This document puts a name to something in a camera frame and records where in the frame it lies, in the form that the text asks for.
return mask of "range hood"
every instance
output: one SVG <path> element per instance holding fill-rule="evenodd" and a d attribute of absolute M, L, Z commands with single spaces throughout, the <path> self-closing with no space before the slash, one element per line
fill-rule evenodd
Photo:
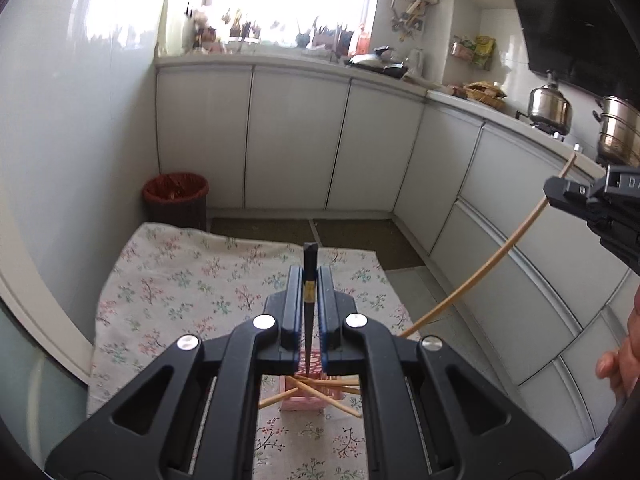
<path fill-rule="evenodd" d="M 533 72 L 640 105 L 635 12 L 625 0 L 515 0 Z"/>

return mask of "white countertop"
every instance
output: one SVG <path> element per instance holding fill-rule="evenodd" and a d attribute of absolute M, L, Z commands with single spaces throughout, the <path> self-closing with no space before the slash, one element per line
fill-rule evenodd
<path fill-rule="evenodd" d="M 323 60 L 306 59 L 300 57 L 281 57 L 281 56 L 258 56 L 254 54 L 201 54 L 192 53 L 184 56 L 162 56 L 156 57 L 155 66 L 159 69 L 168 67 L 187 67 L 197 65 L 252 65 L 252 66 L 271 66 L 280 68 L 290 68 L 294 70 L 305 70 L 308 72 L 318 72 L 328 75 L 350 78 L 358 81 L 367 82 L 373 85 L 382 86 L 397 91 L 407 92 L 414 96 L 421 97 L 426 101 L 437 102 L 447 105 L 458 110 L 475 115 L 478 118 L 498 124 L 503 128 L 511 130 L 521 136 L 531 140 L 542 146 L 543 148 L 555 153 L 556 155 L 567 160 L 574 152 L 573 147 L 563 144 L 547 134 L 529 126 L 528 124 L 518 121 L 515 118 L 503 114 L 493 108 L 477 103 L 475 101 L 467 101 L 459 99 L 442 92 L 427 90 L 421 86 L 416 86 L 405 81 L 391 78 L 389 76 L 368 72 L 366 70 L 347 67 L 341 64 L 329 63 Z M 605 174 L 603 167 L 597 165 L 594 161 L 585 155 L 578 154 L 575 166 L 588 174 L 592 178 L 601 178 Z"/>

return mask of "floral tablecloth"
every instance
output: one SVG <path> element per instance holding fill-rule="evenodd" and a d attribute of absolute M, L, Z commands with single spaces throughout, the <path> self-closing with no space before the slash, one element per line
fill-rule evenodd
<path fill-rule="evenodd" d="M 401 332 L 406 309 L 369 251 L 321 248 L 336 289 L 358 311 Z M 284 290 L 302 247 L 237 240 L 162 224 L 144 224 L 131 237 L 100 295 L 88 413 L 106 402 L 181 335 L 225 335 L 262 312 L 268 295 Z M 278 392 L 262 378 L 261 396 Z M 362 409 L 359 396 L 343 402 Z M 367 477 L 362 421 L 334 407 L 315 412 L 260 411 L 255 479 L 360 480 Z"/>

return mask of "floor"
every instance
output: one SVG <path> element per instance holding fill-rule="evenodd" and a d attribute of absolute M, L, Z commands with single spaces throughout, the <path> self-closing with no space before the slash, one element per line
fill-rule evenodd
<path fill-rule="evenodd" d="M 233 238 L 375 251 L 389 283 L 412 320 L 442 301 L 446 294 L 414 248 L 391 220 L 265 220 L 214 218 L 211 232 Z M 493 384 L 498 377 L 455 308 L 420 330 L 444 339 Z"/>

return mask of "brown trash can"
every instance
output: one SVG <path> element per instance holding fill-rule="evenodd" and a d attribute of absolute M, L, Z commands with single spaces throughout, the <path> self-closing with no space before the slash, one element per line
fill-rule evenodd
<path fill-rule="evenodd" d="M 194 173 L 167 173 L 142 188 L 149 220 L 176 227 L 207 230 L 209 183 Z"/>

